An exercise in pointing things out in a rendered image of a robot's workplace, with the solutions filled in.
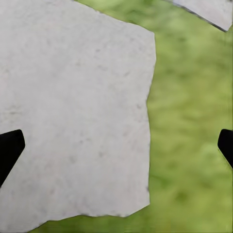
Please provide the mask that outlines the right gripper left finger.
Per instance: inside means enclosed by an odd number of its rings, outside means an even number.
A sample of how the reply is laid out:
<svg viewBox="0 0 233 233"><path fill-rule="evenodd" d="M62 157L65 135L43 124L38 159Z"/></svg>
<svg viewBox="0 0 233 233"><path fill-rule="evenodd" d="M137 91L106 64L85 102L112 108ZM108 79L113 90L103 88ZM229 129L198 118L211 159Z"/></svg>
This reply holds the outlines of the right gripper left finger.
<svg viewBox="0 0 233 233"><path fill-rule="evenodd" d="M25 148L21 129L0 134L0 187Z"/></svg>

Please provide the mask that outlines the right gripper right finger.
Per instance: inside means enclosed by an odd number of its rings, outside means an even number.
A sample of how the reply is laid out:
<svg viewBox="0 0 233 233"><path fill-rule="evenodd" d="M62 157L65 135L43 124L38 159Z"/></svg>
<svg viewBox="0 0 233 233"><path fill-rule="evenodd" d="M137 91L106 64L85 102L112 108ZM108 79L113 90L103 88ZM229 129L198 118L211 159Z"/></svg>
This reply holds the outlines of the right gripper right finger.
<svg viewBox="0 0 233 233"><path fill-rule="evenodd" d="M217 144L218 148L233 168L233 131L222 129Z"/></svg>

